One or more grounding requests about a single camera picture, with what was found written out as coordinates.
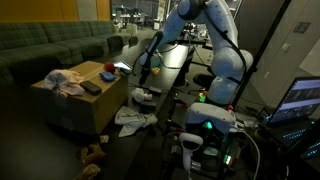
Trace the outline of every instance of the cardboard box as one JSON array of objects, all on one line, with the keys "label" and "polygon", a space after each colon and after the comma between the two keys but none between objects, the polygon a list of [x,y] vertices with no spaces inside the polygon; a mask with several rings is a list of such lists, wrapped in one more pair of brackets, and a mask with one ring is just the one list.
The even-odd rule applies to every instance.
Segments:
[{"label": "cardboard box", "polygon": [[93,96],[87,92],[83,96],[63,98],[51,90],[43,89],[43,81],[31,86],[39,106],[48,123],[67,128],[71,131],[97,135],[128,100],[128,78],[115,72],[113,82],[104,82],[99,73],[103,64],[92,61],[84,62],[69,70],[77,71],[85,80],[90,80],[102,89],[102,93]]}]

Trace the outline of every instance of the stuffed toy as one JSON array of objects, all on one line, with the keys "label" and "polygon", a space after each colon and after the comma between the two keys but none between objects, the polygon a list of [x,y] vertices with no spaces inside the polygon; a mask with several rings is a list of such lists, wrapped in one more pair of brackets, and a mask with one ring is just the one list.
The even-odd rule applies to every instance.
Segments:
[{"label": "stuffed toy", "polygon": [[80,152],[81,171],[75,180],[92,180],[101,169],[97,165],[106,157],[99,144],[90,144],[89,148],[84,147]]}]

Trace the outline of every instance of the black table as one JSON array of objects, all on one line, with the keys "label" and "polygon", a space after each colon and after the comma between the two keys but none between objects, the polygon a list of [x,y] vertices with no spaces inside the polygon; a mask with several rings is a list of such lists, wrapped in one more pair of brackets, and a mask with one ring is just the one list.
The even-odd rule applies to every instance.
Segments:
[{"label": "black table", "polygon": [[[125,61],[129,65],[133,66],[136,58],[144,52],[146,46],[149,44],[150,39],[140,41],[136,46],[128,47],[125,46],[121,51],[108,52],[102,58],[97,60],[98,62],[116,62]],[[167,51],[175,46],[173,45],[163,45],[159,48],[159,51]],[[187,57],[187,46],[179,45],[173,50],[162,53],[163,63],[167,67],[181,67]],[[141,66],[137,62],[135,66],[135,72],[140,74]],[[171,89],[176,76],[179,73],[179,69],[167,69],[162,67],[159,74],[154,76],[149,75],[144,87],[148,88],[154,86],[156,88],[162,89],[162,94],[160,96],[153,96],[152,101],[157,103],[156,109],[152,112],[158,115],[161,106],[163,105],[169,90]],[[139,110],[139,105],[133,102],[131,97],[131,91],[138,85],[140,75],[129,77],[129,99],[128,107],[135,108]],[[122,126],[115,125],[111,122],[102,132],[102,134],[107,134],[110,137],[110,142],[108,144],[102,144],[101,147],[103,151],[107,154],[106,161],[103,166],[101,166],[102,171],[99,175],[99,179],[125,179],[126,173],[128,172],[136,153],[138,152],[141,144],[143,143],[146,135],[148,134],[148,128],[139,130],[135,135],[129,137],[119,138],[119,132]]]}]

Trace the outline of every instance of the monitor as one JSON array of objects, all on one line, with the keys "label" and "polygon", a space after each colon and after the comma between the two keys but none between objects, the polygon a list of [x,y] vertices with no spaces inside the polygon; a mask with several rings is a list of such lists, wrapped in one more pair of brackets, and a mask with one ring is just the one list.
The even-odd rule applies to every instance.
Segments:
[{"label": "monitor", "polygon": [[268,124],[280,124],[288,120],[307,118],[320,104],[320,77],[295,78]]}]

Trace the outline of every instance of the laptop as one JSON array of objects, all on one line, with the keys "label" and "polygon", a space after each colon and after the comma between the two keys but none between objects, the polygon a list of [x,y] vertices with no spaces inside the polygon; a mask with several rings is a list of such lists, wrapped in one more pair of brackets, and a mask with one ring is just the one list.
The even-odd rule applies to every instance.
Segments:
[{"label": "laptop", "polygon": [[265,118],[264,128],[285,147],[291,147],[314,123],[310,118],[320,105],[320,77],[297,77],[293,80],[273,113]]}]

